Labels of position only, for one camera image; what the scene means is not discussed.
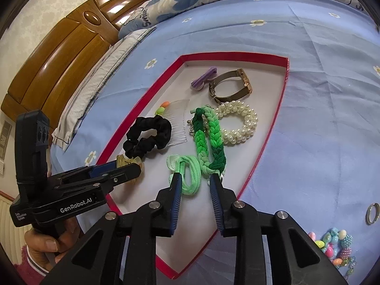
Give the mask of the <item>person's left hand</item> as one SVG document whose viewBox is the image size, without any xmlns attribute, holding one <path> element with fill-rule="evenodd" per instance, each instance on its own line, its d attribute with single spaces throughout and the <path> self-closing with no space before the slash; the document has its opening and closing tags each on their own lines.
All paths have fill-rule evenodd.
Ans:
<svg viewBox="0 0 380 285">
<path fill-rule="evenodd" d="M 79 239 L 81 228 L 76 218 L 67 219 L 64 226 L 66 231 L 58 239 L 41 234 L 34 228 L 24 235 L 30 257 L 47 271 L 53 268 L 52 262 L 58 263 Z"/>
</svg>

